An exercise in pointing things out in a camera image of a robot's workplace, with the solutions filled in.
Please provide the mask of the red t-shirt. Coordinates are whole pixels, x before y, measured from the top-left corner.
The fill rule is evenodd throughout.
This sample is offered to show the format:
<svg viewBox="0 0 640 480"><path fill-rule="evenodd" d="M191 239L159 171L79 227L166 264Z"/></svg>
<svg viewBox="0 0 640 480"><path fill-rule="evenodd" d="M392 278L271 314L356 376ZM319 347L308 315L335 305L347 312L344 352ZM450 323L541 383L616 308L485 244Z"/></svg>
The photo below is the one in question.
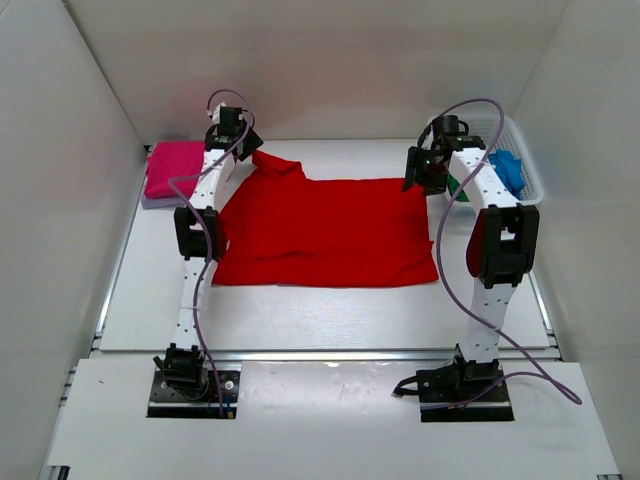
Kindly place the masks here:
<svg viewBox="0 0 640 480"><path fill-rule="evenodd" d="M217 286L395 288L432 283L428 209L400 178L313 180L301 162L254 154L223 208Z"/></svg>

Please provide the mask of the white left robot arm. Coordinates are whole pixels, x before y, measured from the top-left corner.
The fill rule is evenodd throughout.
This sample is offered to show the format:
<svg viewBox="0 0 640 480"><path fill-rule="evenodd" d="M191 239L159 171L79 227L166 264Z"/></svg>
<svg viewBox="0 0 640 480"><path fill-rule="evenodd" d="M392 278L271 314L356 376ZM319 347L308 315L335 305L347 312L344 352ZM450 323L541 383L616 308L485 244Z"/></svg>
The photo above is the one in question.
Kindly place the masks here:
<svg viewBox="0 0 640 480"><path fill-rule="evenodd" d="M182 204L173 213L183 289L173 338L157 369L166 386L188 402L221 389L211 352L200 327L206 309L206 290L229 242L220 211L228 199L224 193L238 161L250 157L262 140L256 135L255 117L248 109L220 103L207 110L212 125L207 130L202 165L190 175L168 180Z"/></svg>

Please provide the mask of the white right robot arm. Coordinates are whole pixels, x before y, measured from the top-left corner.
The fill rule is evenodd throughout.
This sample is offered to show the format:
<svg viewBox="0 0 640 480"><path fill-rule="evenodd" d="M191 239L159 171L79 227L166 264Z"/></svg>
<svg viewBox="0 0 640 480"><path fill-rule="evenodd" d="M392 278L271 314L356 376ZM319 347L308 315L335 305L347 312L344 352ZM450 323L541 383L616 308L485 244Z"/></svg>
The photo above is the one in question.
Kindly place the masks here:
<svg viewBox="0 0 640 480"><path fill-rule="evenodd" d="M444 194L451 178L475 214L465 257L474 290L465 340L441 372L452 395L467 401L499 377L499 331L509 300L533 266L539 212L508 190L465 122L441 115L408 150L402 190L418 185L426 196Z"/></svg>

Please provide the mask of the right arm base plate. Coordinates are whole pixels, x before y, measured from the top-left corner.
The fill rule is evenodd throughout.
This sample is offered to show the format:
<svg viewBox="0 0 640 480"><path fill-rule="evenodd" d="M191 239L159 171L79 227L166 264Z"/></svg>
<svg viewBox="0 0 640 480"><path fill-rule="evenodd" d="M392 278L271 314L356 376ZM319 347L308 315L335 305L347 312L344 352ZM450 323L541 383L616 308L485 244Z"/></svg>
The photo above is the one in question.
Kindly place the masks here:
<svg viewBox="0 0 640 480"><path fill-rule="evenodd" d="M453 366L417 370L398 382L392 394L417 397L422 423L510 422L515 420L504 382L463 381Z"/></svg>

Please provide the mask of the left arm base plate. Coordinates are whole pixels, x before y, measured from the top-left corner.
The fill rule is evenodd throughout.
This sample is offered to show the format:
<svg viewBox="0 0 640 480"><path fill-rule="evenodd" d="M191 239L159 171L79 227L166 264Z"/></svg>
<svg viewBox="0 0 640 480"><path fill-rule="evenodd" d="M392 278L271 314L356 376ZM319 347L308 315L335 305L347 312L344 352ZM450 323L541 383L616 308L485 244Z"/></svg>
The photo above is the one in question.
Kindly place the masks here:
<svg viewBox="0 0 640 480"><path fill-rule="evenodd" d="M151 383L147 417L160 419L217 419L237 418L241 387L241 369L218 371L221 395L218 395L214 374L208 372L204 385L195 390L176 389L156 370Z"/></svg>

